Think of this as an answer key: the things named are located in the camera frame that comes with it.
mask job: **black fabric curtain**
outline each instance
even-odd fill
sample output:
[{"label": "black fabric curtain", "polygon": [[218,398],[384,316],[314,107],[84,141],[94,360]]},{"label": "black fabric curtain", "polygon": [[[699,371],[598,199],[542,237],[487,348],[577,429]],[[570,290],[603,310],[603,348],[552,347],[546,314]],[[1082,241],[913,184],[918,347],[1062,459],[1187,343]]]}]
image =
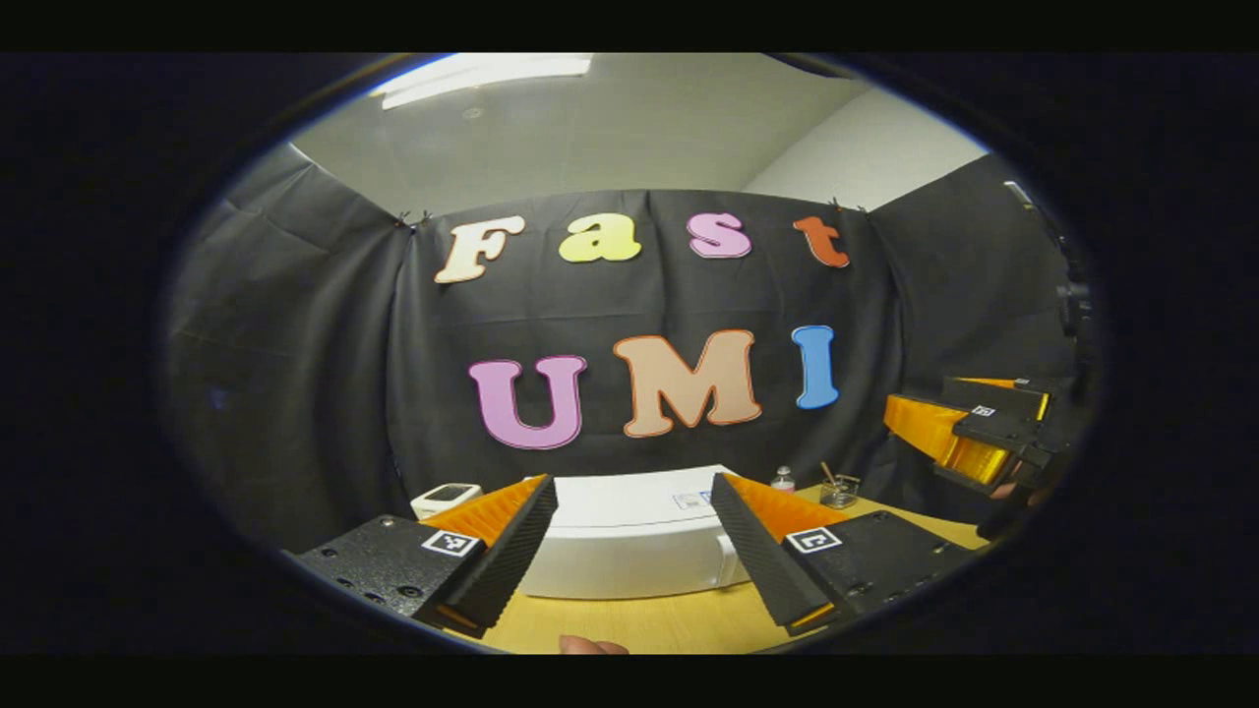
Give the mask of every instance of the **black fabric curtain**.
[{"label": "black fabric curtain", "polygon": [[[633,219],[642,252],[623,261],[570,263],[559,254],[567,226],[579,217],[621,213]],[[753,242],[742,258],[692,252],[687,220],[729,213]],[[511,215],[528,224],[477,280],[438,285],[453,228]],[[793,223],[816,217],[841,234],[850,265],[821,263]],[[419,494],[448,481],[500,488],[526,475],[611,475],[723,464],[769,481],[781,465],[798,484],[822,477],[818,462],[852,472],[878,438],[884,401],[900,375],[900,326],[883,246],[860,212],[827,204],[715,191],[606,191],[548,197],[471,209],[433,219],[407,252],[398,278],[389,340],[389,437],[407,488]],[[799,326],[833,331],[831,370],[838,401],[820,409],[796,404],[803,388]],[[710,335],[747,330],[750,378],[760,416],[714,426],[681,422],[665,435],[628,437],[631,377],[613,354],[617,341],[662,336],[695,367]],[[575,354],[583,425],[558,450],[516,450],[481,423],[471,364],[511,359],[522,422],[551,420],[544,357]],[[666,416],[671,411],[666,408]]]},{"label": "black fabric curtain", "polygon": [[409,513],[384,417],[394,223],[286,146],[214,207],[172,287],[171,421],[229,518],[286,549]]},{"label": "black fabric curtain", "polygon": [[[943,375],[1069,373],[1054,285],[1065,262],[983,157],[869,214],[716,191],[569,194],[434,217],[414,231],[286,146],[261,160],[193,236],[172,287],[170,416],[208,490],[248,533],[303,552],[447,481],[494,490],[522,476],[632,474],[720,462],[769,481],[818,464],[865,479],[862,494],[977,520],[986,500],[934,477],[888,442],[883,407]],[[642,251],[569,262],[584,215],[619,213]],[[752,249],[704,258],[687,220],[728,213]],[[519,215],[485,272],[437,283],[456,227]],[[793,223],[836,229],[850,260],[828,266]],[[830,406],[797,406],[796,328],[825,325]],[[694,368],[710,335],[747,330],[760,414],[630,437],[631,372],[617,341],[662,336]],[[472,364],[514,360],[519,418],[553,417],[539,359],[575,355],[580,433],[521,450],[486,430]]]},{"label": "black fabric curtain", "polygon": [[[1074,374],[1058,315],[1066,258],[1006,180],[1017,181],[1013,169],[986,155],[870,212],[900,294],[905,394],[930,398],[944,377]],[[966,523],[996,508],[930,467],[905,442],[888,440],[861,494]]]}]

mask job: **label sticker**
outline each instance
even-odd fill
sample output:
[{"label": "label sticker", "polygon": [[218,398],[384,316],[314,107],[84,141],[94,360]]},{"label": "label sticker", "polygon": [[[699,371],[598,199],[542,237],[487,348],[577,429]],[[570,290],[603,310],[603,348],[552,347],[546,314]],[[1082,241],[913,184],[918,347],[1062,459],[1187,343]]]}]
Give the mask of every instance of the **label sticker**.
[{"label": "label sticker", "polygon": [[429,551],[436,551],[438,553],[444,553],[447,556],[454,556],[456,558],[462,558],[472,551],[472,547],[481,540],[471,535],[463,535],[461,533],[451,533],[447,530],[437,532],[423,543],[423,547]]},{"label": "label sticker", "polygon": [[787,534],[787,540],[789,540],[791,544],[796,547],[796,551],[799,551],[801,553],[817,553],[818,551],[826,551],[827,548],[842,545],[842,542],[835,538],[835,534],[825,528],[789,533]]},{"label": "label sticker", "polygon": [[697,494],[675,494],[674,503],[676,503],[677,508],[682,510],[695,509],[699,506],[711,506],[711,495],[713,493],[710,491],[700,491]]}]

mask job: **finger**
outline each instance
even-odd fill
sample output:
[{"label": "finger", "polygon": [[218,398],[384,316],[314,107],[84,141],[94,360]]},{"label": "finger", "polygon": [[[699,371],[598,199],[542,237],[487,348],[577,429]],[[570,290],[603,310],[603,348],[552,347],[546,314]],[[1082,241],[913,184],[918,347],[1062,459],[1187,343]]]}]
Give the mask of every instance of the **finger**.
[{"label": "finger", "polygon": [[604,654],[630,654],[630,650],[619,644],[612,644],[611,641],[597,641],[596,644],[599,645],[599,649]]},{"label": "finger", "polygon": [[559,636],[560,654],[607,654],[599,645],[579,636]]}]

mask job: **pink letter u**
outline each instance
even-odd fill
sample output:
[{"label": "pink letter u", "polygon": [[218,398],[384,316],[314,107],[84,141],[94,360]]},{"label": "pink letter u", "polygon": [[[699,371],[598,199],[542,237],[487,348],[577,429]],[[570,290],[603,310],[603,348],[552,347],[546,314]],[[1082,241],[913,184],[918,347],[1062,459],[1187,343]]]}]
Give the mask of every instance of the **pink letter u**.
[{"label": "pink letter u", "polygon": [[555,420],[544,428],[520,422],[516,411],[516,377],[524,370],[516,362],[481,362],[468,368],[481,397],[485,430],[504,445],[522,450],[554,450],[577,438],[582,431],[582,403],[577,396],[577,375],[585,370],[580,357],[539,359],[538,373],[550,384]]}]

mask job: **white device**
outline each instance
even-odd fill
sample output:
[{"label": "white device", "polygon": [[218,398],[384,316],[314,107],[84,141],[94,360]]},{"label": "white device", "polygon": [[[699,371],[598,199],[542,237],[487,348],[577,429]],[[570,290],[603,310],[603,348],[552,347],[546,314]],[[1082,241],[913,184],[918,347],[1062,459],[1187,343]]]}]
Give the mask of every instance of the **white device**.
[{"label": "white device", "polygon": [[716,472],[730,470],[555,477],[559,509],[520,592],[618,600],[748,581],[710,501]]},{"label": "white device", "polygon": [[477,496],[481,496],[481,485],[443,484],[412,499],[410,510],[415,513],[415,519],[423,522],[433,514],[453,509],[468,499],[476,499]]}]

